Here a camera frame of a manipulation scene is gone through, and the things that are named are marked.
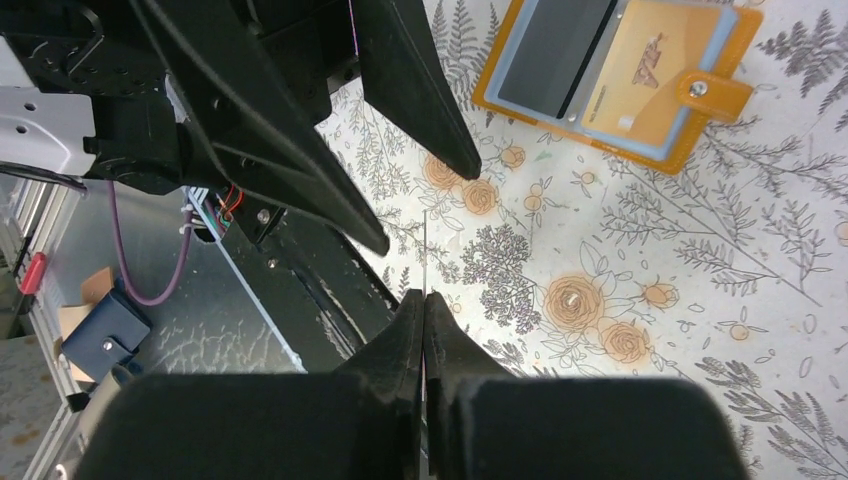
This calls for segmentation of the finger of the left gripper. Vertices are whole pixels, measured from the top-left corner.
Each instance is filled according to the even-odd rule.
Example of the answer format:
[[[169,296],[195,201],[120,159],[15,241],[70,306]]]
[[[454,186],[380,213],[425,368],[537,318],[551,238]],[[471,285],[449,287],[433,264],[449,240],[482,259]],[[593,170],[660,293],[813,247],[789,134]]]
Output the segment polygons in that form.
[[[364,98],[460,177],[482,160],[444,76],[421,1],[351,3]]]

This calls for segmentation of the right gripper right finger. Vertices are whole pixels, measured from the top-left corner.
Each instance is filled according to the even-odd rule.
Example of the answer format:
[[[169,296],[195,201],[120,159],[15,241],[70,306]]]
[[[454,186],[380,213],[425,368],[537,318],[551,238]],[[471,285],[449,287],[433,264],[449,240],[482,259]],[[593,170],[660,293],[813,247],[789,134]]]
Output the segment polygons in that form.
[[[516,472],[503,396],[514,377],[463,331],[440,293],[425,298],[423,362],[430,473],[507,479]]]

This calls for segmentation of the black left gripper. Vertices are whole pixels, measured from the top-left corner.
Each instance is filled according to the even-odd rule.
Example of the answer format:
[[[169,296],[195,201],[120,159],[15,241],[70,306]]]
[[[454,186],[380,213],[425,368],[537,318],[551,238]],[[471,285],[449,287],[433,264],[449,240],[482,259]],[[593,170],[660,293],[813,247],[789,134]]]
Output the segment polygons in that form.
[[[344,1],[1,5],[7,65],[90,101],[83,178],[156,195],[230,182],[384,255],[389,237],[313,125],[331,113],[329,79],[354,76],[352,37]]]

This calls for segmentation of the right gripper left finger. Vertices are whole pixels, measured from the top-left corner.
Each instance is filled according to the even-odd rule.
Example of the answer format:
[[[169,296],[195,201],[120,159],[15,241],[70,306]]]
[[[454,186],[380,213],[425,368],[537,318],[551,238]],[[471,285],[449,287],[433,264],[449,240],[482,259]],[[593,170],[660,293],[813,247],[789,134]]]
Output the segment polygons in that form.
[[[424,294],[406,292],[395,316],[336,369],[359,380],[357,479],[417,479],[423,406]]]

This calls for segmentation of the dark credit card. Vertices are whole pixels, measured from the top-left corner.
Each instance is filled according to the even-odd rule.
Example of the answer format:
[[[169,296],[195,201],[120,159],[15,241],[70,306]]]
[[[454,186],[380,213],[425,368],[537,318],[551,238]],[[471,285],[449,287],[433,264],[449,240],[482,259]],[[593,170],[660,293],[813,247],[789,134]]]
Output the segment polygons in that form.
[[[527,116],[563,118],[616,7],[599,0],[525,3],[496,97]]]

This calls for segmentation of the yellow leather card holder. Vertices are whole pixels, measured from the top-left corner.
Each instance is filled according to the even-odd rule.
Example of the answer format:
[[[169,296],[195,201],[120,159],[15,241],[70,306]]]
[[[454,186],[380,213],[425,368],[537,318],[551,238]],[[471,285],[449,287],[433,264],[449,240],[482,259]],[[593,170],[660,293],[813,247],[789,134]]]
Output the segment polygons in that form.
[[[674,175],[734,79],[760,11],[698,1],[514,1],[473,92],[488,110]]]

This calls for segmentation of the gold credit card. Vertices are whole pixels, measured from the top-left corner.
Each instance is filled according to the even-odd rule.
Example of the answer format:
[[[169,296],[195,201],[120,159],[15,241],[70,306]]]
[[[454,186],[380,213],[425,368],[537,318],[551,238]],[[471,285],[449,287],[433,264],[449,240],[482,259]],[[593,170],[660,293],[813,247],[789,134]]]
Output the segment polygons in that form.
[[[725,13],[706,4],[629,2],[581,127],[608,143],[663,147],[682,109],[675,80],[699,67]]]

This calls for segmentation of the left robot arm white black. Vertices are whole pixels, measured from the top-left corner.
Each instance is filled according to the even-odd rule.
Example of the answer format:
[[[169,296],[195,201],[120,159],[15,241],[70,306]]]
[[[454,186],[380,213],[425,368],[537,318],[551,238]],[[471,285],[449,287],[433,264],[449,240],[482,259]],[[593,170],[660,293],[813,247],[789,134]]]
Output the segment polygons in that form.
[[[5,1],[1,169],[81,189],[233,191],[372,252],[390,241],[316,131],[353,79],[365,101],[464,179],[481,159],[419,1]]]

